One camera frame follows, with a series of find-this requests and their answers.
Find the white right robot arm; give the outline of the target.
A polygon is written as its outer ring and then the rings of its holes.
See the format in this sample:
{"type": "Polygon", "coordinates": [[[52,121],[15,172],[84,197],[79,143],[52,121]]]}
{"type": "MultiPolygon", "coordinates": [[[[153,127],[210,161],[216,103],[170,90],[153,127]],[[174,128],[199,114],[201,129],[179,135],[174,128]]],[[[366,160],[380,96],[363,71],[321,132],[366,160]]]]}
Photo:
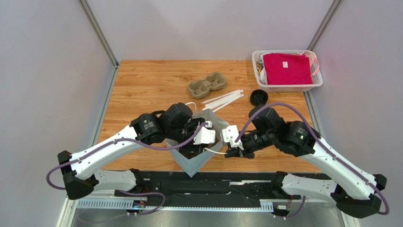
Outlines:
{"type": "Polygon", "coordinates": [[[270,183],[277,194],[299,195],[336,205],[343,213],[366,218],[390,211],[382,194],[387,179],[381,174],[370,174],[344,158],[324,137],[313,129],[305,118],[286,122],[275,110],[276,103],[258,105],[249,113],[248,124],[255,129],[247,132],[230,125],[220,133],[227,144],[226,158],[254,158],[256,151],[274,146],[279,151],[305,160],[328,176],[326,180],[300,177],[278,171],[270,183]]]}

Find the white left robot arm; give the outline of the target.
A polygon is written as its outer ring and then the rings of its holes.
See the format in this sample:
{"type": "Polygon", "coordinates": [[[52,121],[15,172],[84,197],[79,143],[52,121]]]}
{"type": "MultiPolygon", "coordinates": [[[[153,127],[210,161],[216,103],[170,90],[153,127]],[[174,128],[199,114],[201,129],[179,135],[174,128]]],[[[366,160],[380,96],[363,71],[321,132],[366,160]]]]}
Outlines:
{"type": "Polygon", "coordinates": [[[142,184],[137,170],[106,171],[104,166],[131,152],[157,147],[166,139],[177,142],[172,149],[202,150],[215,143],[213,124],[204,118],[194,118],[184,103],[171,105],[166,111],[141,114],[114,136],[77,153],[58,154],[64,190],[71,200],[84,198],[95,191],[120,190],[129,192],[142,184]]]}

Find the stack of black lids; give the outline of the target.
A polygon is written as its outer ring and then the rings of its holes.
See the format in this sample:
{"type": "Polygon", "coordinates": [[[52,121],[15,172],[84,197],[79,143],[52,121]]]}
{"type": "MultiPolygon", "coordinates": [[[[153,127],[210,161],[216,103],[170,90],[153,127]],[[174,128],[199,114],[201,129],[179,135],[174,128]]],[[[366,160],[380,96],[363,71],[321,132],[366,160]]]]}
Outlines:
{"type": "Polygon", "coordinates": [[[268,94],[264,90],[257,89],[251,92],[249,101],[253,106],[265,105],[268,102],[268,94]]]}

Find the light blue paper bag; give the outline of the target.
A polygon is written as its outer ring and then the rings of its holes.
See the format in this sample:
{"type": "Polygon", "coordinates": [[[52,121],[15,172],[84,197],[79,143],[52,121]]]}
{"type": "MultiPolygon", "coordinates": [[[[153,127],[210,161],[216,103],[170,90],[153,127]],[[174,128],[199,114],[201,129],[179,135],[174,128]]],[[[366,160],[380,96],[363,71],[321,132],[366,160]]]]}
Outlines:
{"type": "Polygon", "coordinates": [[[171,148],[175,162],[193,177],[222,148],[220,132],[228,127],[229,123],[220,119],[210,109],[194,114],[184,103],[170,106],[163,115],[168,118],[168,123],[174,126],[173,135],[167,137],[166,145],[171,148]],[[193,139],[202,126],[206,125],[206,121],[213,123],[213,130],[216,132],[215,143],[194,145],[193,139]]]}

